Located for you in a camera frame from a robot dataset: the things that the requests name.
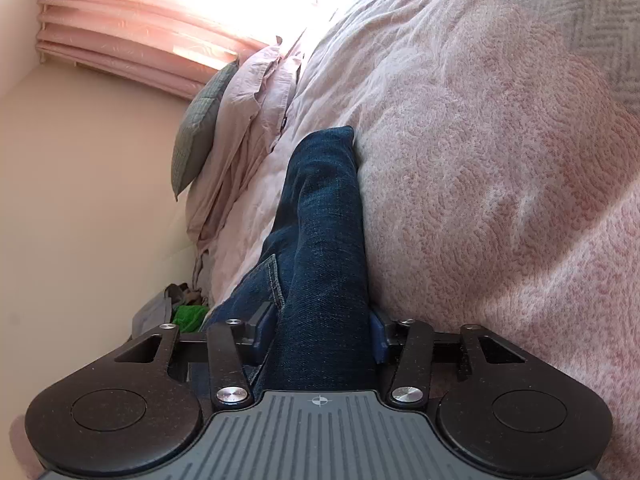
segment ribbed gray surface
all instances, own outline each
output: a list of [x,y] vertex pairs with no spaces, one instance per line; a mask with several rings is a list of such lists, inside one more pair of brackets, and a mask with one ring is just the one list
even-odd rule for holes
[[[65,478],[48,473],[42,480]],[[380,404],[373,392],[266,392],[257,406],[218,414],[191,449],[137,478],[489,480],[496,477],[476,471],[451,454],[422,415],[390,410]],[[583,473],[574,480],[597,478],[594,473]]]

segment silver bolt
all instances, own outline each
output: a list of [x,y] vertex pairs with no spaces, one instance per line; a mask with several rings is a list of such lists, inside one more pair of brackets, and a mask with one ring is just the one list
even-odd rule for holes
[[398,402],[418,402],[422,399],[422,391],[413,386],[402,386],[393,390],[391,396]]
[[236,402],[242,402],[249,396],[249,393],[240,386],[227,386],[226,388],[220,388],[216,393],[216,397],[220,402],[225,404],[235,404]]

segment black device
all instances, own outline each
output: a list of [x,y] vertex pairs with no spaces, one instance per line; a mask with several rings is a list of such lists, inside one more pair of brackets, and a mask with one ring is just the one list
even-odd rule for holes
[[[276,329],[265,303],[206,333],[162,324],[41,392],[26,413],[42,480],[595,480],[611,436],[597,394],[475,324],[437,333],[373,309],[379,386],[254,399]],[[209,364],[209,395],[188,385]],[[430,398],[433,364],[456,383]]]

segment jeans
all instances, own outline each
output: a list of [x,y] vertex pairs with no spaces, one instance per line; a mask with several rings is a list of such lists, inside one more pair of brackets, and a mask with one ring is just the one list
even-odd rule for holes
[[246,368],[256,397],[265,389],[375,388],[352,146],[350,126],[300,142],[257,265],[203,326],[248,320],[264,301],[276,305],[278,324],[265,362]]

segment green cloth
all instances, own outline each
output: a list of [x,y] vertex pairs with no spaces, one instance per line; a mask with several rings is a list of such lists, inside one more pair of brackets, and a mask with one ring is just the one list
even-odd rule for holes
[[204,305],[180,305],[172,322],[178,326],[180,332],[197,332],[208,311],[209,307]]

